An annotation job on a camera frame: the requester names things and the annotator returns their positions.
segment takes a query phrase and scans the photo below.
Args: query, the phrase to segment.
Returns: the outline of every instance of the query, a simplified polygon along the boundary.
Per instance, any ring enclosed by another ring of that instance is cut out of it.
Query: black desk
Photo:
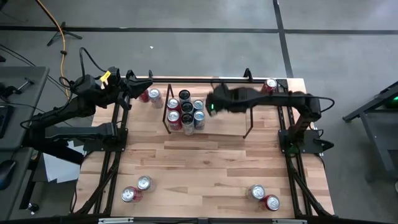
[[[24,77],[35,82],[27,87],[21,95],[12,95],[8,99],[11,103],[23,103],[37,106],[41,96],[49,69],[46,67],[0,67],[0,82],[6,85],[20,86]],[[17,166],[12,176],[11,185],[0,190],[0,220],[7,220],[12,212],[22,181],[24,180],[33,149],[20,148],[25,135],[25,129],[19,126],[23,120],[30,119],[34,109],[28,106],[13,105],[15,108],[12,119],[7,127],[6,134],[0,139],[0,162],[11,158],[12,153],[19,149],[14,156]]]

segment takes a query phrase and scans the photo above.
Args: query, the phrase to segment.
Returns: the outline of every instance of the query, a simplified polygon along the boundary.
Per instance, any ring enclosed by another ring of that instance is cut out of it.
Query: yellow tag
[[[110,75],[111,75],[111,72],[110,71],[106,71],[105,74],[99,79],[101,80],[101,82],[105,82]]]

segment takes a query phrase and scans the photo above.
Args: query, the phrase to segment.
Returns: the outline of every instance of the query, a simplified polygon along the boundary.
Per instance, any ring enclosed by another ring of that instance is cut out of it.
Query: can holder rack
[[[169,129],[169,126],[166,123],[166,115],[167,115],[167,102],[169,102],[169,96],[170,94],[172,95],[172,98],[174,98],[174,93],[173,93],[173,88],[171,84],[167,85],[167,94],[166,94],[166,100],[164,103],[164,111],[163,111],[163,118],[162,118],[162,122],[164,124],[164,127],[166,128],[168,134],[171,134],[171,131]],[[249,129],[246,131],[246,134],[244,136],[242,136],[244,139],[246,139],[246,137],[248,136],[248,134],[250,133],[250,131],[253,128],[253,109],[250,108],[250,127]]]

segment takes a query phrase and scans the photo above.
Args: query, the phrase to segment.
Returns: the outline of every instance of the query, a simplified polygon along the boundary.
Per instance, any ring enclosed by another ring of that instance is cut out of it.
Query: red soda can
[[[122,200],[124,202],[139,202],[144,194],[136,187],[126,187],[122,191]]]
[[[275,195],[267,195],[259,201],[259,206],[263,210],[268,209],[272,212],[277,211],[280,207],[279,198]]]
[[[276,82],[276,80],[273,78],[269,78],[266,82],[264,82],[264,85],[261,88],[261,93],[273,92],[276,90],[277,86],[278,83]]]
[[[179,112],[181,114],[180,102],[176,98],[169,99],[169,102],[167,102],[167,109],[169,111],[175,110],[175,111],[177,111],[177,112]]]
[[[181,116],[177,111],[170,111],[169,115],[167,115],[167,121],[169,122],[170,129],[174,131],[181,130]]]
[[[141,95],[139,95],[139,100],[141,100],[144,103],[148,103],[149,102],[148,89],[146,89]]]

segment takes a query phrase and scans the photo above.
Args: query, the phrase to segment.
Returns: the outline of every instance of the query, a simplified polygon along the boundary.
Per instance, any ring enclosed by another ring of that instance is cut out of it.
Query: computer mouse
[[[17,162],[13,160],[0,163],[0,190],[4,190],[10,185],[16,164]]]

